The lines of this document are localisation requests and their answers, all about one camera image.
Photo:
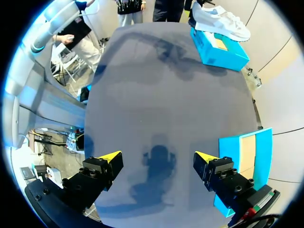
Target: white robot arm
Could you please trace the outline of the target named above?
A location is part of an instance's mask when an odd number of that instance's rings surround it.
[[[55,0],[44,11],[47,22],[29,30],[31,44],[22,42],[10,65],[3,101],[6,146],[20,147],[34,128],[70,131],[84,127],[86,106],[61,86],[50,70],[53,35],[80,14],[73,0]]]

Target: person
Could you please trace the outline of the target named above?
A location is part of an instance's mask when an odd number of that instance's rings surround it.
[[[119,27],[143,22],[143,11],[146,9],[145,0],[115,0],[118,7]]]
[[[179,22],[184,8],[184,0],[156,0],[153,22]]]
[[[91,6],[95,0],[88,2],[75,1],[80,11]],[[100,47],[94,32],[87,26],[82,16],[72,21],[62,32],[54,35],[53,39],[63,43],[69,50],[74,51],[95,72],[101,57]]]

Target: table surface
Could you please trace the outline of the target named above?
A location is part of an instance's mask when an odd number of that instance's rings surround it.
[[[193,169],[193,155],[219,155],[218,139],[257,129],[241,73],[203,65],[180,23],[119,28],[92,83],[85,155],[121,150],[124,168],[95,202],[117,227],[219,227],[230,220],[213,206]]]

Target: white sneaker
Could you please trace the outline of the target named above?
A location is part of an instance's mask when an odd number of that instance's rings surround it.
[[[208,9],[195,2],[192,14],[196,21],[196,30],[219,33],[238,42],[247,41],[251,36],[240,18],[221,6]]]

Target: bolt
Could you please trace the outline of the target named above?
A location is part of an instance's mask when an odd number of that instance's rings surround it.
[[[96,177],[96,175],[97,175],[96,172],[94,172],[94,171],[90,172],[90,176],[91,176],[91,177],[94,178],[94,177]]]
[[[227,176],[227,174],[226,174],[226,172],[222,172],[222,173],[220,174],[220,176],[221,176],[222,178],[225,178],[225,177]]]
[[[41,196],[40,196],[40,195],[35,196],[35,200],[36,200],[36,201],[41,200]]]
[[[255,181],[254,181],[253,179],[248,179],[248,183],[249,183],[250,185],[254,185]]]
[[[234,192],[239,192],[242,190],[242,187],[237,185],[236,188],[234,189]]]
[[[76,190],[81,190],[81,186],[78,184],[78,185],[75,186],[75,189]]]
[[[43,194],[48,195],[49,194],[49,190],[48,189],[43,189]]]

